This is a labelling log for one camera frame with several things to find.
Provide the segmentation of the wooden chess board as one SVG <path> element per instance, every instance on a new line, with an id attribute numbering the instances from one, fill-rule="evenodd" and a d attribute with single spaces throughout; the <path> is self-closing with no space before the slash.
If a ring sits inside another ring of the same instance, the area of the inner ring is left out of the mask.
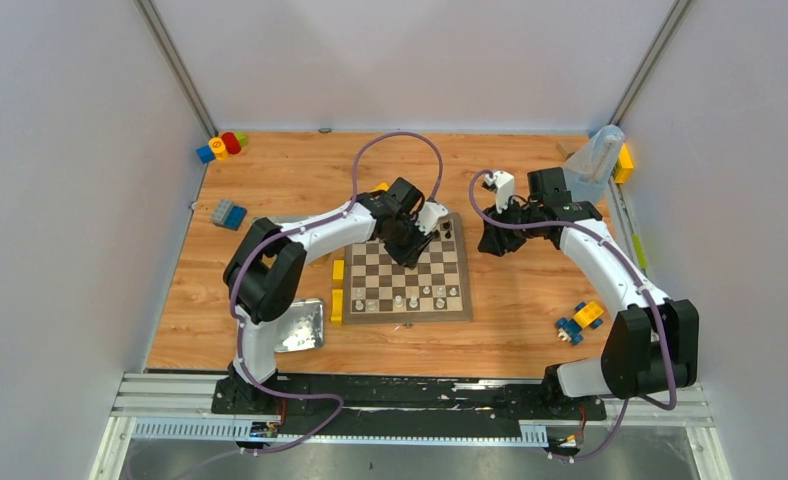
<path id="1" fill-rule="evenodd" d="M 413 269 L 395 263 L 378 240 L 350 245 L 345 251 L 344 278 L 344 318 L 345 325 L 367 324 L 415 324 L 427 322 L 470 322 L 473 319 L 468 262 L 464 242 L 461 216 L 452 213 L 445 219 L 454 222 L 454 239 L 438 241 L 435 238 L 420 256 Z M 430 286 L 431 298 L 422 298 L 421 290 Z M 445 297 L 437 297 L 438 286 L 446 288 Z M 461 294 L 449 297 L 451 287 L 457 287 Z M 363 298 L 356 298 L 353 290 L 364 288 Z M 394 298 L 406 297 L 407 310 L 394 310 Z M 408 302 L 412 297 L 420 298 L 420 310 L 409 311 Z M 435 301 L 443 298 L 445 310 L 436 310 Z M 366 302 L 378 301 L 378 310 L 366 311 Z M 354 302 L 362 300 L 365 310 L 356 312 Z"/>

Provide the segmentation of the small yellow rectangular block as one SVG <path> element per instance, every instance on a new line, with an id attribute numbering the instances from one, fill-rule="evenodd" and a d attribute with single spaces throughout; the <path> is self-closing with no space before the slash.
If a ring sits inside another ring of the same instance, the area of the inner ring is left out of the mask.
<path id="1" fill-rule="evenodd" d="M 336 285 L 341 285 L 345 278 L 345 261 L 336 259 L 332 265 L 332 281 Z"/>

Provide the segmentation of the yellow arch block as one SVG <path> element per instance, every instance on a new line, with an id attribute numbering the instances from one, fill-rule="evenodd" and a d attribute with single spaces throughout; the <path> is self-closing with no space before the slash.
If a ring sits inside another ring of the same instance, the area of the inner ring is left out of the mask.
<path id="1" fill-rule="evenodd" d="M 332 290 L 330 322 L 341 325 L 344 318 L 344 291 L 340 288 Z"/>

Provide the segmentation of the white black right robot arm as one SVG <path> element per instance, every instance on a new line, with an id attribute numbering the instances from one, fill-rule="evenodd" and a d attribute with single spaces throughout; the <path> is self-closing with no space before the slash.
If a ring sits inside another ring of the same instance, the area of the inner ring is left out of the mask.
<path id="1" fill-rule="evenodd" d="M 566 417 L 581 397 L 641 398 L 664 410 L 677 405 L 677 391 L 697 379 L 699 313 L 691 301 L 674 300 L 656 287 L 619 248 L 601 213 L 573 199 L 561 168 L 528 173 L 529 194 L 515 198 L 515 178 L 484 169 L 468 194 L 482 186 L 493 206 L 474 210 L 483 220 L 478 250 L 503 256 L 528 240 L 543 238 L 584 274 L 613 319 L 602 353 L 549 367 L 541 403 Z"/>

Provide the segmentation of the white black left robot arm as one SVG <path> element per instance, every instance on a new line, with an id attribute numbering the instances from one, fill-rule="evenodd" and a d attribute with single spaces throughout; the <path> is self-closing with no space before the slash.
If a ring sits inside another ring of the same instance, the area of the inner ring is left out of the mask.
<path id="1" fill-rule="evenodd" d="M 338 208 L 303 221 L 256 220 L 227 264 L 230 313 L 237 322 L 233 370 L 238 400 L 253 413 L 276 400 L 276 322 L 295 300 L 304 268 L 343 247 L 377 240 L 398 265 L 413 269 L 448 209 L 398 178 L 386 190 L 354 194 Z"/>

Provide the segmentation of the gold tin with white pieces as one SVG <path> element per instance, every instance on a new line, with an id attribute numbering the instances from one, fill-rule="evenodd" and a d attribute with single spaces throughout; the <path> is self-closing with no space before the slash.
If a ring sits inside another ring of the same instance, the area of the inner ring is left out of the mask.
<path id="1" fill-rule="evenodd" d="M 269 215 L 267 219 L 275 224 L 302 222 L 309 218 L 308 215 Z"/>

